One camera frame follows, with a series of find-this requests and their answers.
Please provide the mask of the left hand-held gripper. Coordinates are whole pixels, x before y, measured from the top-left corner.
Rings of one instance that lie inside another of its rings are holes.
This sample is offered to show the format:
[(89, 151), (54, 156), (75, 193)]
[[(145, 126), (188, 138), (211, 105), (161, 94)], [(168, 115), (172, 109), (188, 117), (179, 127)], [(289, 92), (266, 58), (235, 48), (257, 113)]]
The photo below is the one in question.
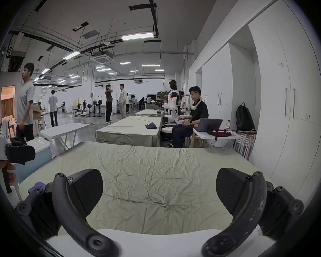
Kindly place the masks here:
[(7, 139), (6, 135), (0, 131), (0, 161), (8, 161), (15, 164), (15, 175), (17, 182), (22, 181), (23, 168), (35, 159), (35, 148), (27, 145), (26, 141), (18, 138)]

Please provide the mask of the person's left hand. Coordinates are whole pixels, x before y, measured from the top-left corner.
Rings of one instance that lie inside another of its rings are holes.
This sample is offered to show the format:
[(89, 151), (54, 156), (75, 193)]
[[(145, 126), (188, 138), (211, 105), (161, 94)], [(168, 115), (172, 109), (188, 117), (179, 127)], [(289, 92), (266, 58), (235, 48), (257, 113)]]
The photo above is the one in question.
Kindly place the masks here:
[(9, 184), (13, 184), (16, 181), (16, 174), (13, 173), (15, 165), (10, 163), (8, 160), (0, 160), (0, 173), (2, 173), (2, 169), (7, 170)]

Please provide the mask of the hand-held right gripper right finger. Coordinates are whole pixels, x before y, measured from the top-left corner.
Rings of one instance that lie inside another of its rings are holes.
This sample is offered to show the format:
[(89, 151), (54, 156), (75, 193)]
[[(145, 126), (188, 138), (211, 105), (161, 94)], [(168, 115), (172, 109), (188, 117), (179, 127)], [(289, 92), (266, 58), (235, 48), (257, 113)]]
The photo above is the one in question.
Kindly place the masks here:
[(231, 224), (209, 238), (201, 248), (204, 257), (225, 257), (235, 251), (257, 225), (261, 233), (278, 241), (304, 211), (301, 200), (284, 187), (274, 187), (262, 172), (252, 175), (233, 168), (222, 168), (216, 179), (216, 192), (227, 211)]

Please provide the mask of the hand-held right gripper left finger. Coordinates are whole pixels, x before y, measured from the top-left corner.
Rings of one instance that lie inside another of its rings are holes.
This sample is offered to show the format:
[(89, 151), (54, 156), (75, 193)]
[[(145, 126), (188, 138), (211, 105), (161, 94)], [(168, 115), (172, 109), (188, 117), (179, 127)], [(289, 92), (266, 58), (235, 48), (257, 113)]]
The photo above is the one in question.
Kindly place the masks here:
[(60, 227), (85, 251), (96, 257), (118, 257), (113, 240), (93, 229), (86, 218), (103, 194), (97, 169), (85, 169), (69, 177), (56, 173), (52, 182), (33, 187), (15, 211), (42, 239), (57, 236)]

